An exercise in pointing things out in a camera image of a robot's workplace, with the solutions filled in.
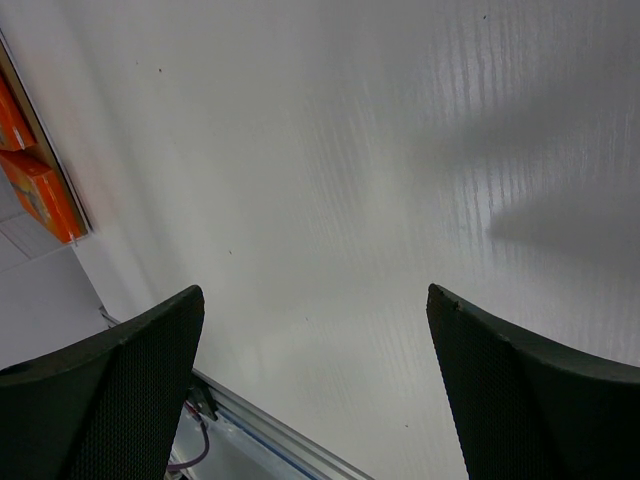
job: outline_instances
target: box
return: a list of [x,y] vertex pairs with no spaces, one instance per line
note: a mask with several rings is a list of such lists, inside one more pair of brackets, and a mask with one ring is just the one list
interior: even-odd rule
[[63,243],[80,237],[71,206],[51,168],[23,152],[0,151],[0,164],[27,212]]
[[0,149],[13,152],[35,144],[7,84],[0,76]]

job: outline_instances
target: gray floor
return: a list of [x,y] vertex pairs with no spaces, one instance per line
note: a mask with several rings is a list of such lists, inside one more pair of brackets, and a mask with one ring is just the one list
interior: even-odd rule
[[[192,480],[308,480],[291,465],[222,416],[209,421],[211,448],[207,457],[185,472]],[[173,446],[173,461],[188,461],[202,452],[197,422],[183,409]]]

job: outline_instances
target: wire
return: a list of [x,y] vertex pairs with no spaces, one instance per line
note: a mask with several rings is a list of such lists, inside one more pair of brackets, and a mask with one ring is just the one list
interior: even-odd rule
[[197,465],[209,453],[209,446],[210,446],[209,445],[209,434],[207,433],[207,424],[206,424],[206,422],[204,421],[204,419],[202,418],[200,413],[195,409],[195,407],[193,405],[191,405],[189,402],[184,402],[184,406],[187,408],[187,410],[189,411],[191,416],[195,420],[197,420],[197,422],[200,424],[200,430],[202,430],[202,436],[204,438],[204,451],[200,455],[198,455],[196,458],[194,458],[193,460],[189,460],[188,462],[169,464],[167,466],[167,472],[170,472],[170,473],[179,472],[180,470],[184,470],[186,468],[191,468],[194,465]]

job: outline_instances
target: orange box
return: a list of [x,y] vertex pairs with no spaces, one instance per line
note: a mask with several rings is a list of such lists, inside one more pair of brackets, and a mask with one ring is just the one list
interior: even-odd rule
[[51,168],[23,152],[0,151],[0,164],[27,212],[63,243],[80,237],[71,206]]
[[0,77],[0,149],[15,152],[35,144],[11,92]]

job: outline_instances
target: cardboard box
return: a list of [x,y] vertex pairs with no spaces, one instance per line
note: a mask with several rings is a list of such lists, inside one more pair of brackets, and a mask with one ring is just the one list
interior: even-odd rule
[[20,203],[61,242],[81,235],[55,172],[23,152],[0,151],[0,164]]
[[0,149],[14,152],[35,144],[11,92],[0,77]]

